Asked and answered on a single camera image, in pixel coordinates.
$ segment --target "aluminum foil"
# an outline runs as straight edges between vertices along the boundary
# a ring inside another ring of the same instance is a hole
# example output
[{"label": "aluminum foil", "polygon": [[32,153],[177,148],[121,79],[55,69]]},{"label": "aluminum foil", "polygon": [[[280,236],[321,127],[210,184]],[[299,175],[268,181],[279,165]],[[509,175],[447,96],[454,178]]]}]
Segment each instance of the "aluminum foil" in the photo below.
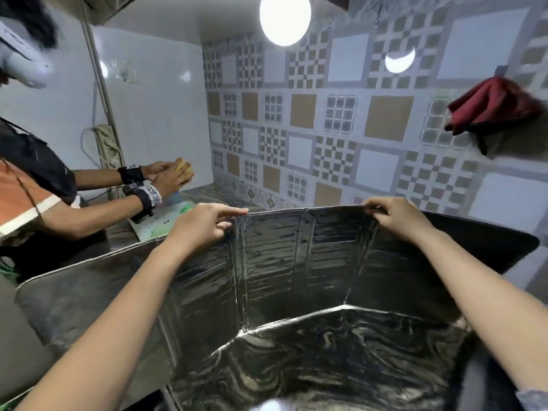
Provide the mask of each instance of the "aluminum foil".
[{"label": "aluminum foil", "polygon": [[[538,246],[526,233],[428,217],[499,273]],[[154,390],[171,375],[185,409],[278,396],[299,407],[456,407],[470,329],[417,248],[357,206],[253,213],[234,225],[181,266],[134,384]],[[62,354],[161,241],[31,279],[16,301]]]}]

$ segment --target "white wall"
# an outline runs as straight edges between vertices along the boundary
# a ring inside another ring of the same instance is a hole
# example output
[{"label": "white wall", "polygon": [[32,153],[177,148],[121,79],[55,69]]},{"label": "white wall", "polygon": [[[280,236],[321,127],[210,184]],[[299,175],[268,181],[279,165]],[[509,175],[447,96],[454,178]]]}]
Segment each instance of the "white wall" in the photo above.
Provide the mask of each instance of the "white wall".
[{"label": "white wall", "polygon": [[[119,29],[93,29],[109,70],[108,96],[126,164],[189,160],[185,188],[213,182],[202,47]],[[112,60],[130,62],[136,83],[114,77]]]},{"label": "white wall", "polygon": [[56,74],[45,89],[31,89],[16,80],[0,87],[0,115],[46,141],[70,169],[97,168],[99,156],[95,140],[82,133],[93,122],[105,123],[100,102],[94,113],[92,64],[82,32],[75,18],[52,11],[61,33],[59,49],[47,53]]}]

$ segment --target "hand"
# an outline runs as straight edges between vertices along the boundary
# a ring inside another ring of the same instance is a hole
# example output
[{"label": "hand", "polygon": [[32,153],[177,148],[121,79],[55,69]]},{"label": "hand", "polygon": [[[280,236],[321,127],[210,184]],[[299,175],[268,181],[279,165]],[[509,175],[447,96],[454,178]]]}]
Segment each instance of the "hand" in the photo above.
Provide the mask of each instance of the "hand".
[{"label": "hand", "polygon": [[142,175],[145,179],[153,181],[156,178],[156,175],[167,170],[173,162],[155,162],[141,168]]},{"label": "hand", "polygon": [[245,215],[248,211],[220,203],[199,203],[175,220],[161,246],[172,248],[175,254],[184,253],[181,249],[185,246],[191,254],[222,239],[232,226],[229,221],[221,221],[222,218]]},{"label": "hand", "polygon": [[364,204],[385,209],[388,215],[374,209],[368,209],[367,213],[373,215],[381,226],[415,245],[419,245],[425,236],[437,231],[420,209],[402,197],[372,197]]},{"label": "hand", "polygon": [[177,193],[182,186],[189,183],[194,177],[194,171],[188,170],[190,163],[181,165],[182,158],[179,157],[166,170],[157,174],[152,185],[158,189],[162,199],[166,199]]}]

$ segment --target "white stripe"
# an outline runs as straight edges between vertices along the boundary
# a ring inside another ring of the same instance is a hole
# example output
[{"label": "white stripe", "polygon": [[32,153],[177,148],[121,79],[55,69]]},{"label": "white stripe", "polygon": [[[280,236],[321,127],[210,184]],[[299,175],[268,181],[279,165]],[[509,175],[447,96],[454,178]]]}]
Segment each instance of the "white stripe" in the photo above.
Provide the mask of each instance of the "white stripe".
[{"label": "white stripe", "polygon": [[32,207],[31,209],[15,217],[14,219],[4,223],[3,225],[0,225],[0,238],[2,238],[3,236],[7,234],[12,233],[13,231],[16,231],[17,229],[22,227],[24,224],[29,223],[34,218],[38,217],[38,213],[36,209],[38,209],[38,212],[42,214],[46,210],[48,210],[50,207],[52,207],[53,205],[57,204],[60,201],[61,199],[59,199],[56,195],[52,194],[50,197],[38,203],[36,207]]}]

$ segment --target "ceiling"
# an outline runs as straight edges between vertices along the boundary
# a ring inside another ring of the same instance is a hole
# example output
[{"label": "ceiling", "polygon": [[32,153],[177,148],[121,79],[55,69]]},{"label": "ceiling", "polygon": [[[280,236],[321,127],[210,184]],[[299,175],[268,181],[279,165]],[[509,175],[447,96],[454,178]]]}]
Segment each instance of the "ceiling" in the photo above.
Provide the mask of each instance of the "ceiling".
[{"label": "ceiling", "polygon": [[[260,0],[135,0],[105,26],[164,39],[201,44],[255,32]],[[314,0],[312,18],[341,13]]]}]

